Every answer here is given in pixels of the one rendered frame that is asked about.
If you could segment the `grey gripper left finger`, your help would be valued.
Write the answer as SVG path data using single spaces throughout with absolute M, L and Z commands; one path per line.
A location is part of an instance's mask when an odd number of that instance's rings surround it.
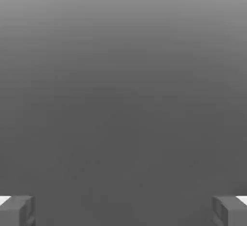
M 36 226 L 35 197 L 0 196 L 0 226 Z

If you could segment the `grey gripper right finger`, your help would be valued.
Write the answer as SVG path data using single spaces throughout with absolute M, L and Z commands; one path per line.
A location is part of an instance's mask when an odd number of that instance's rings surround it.
M 214 196 L 212 211 L 215 226 L 247 226 L 247 196 Z

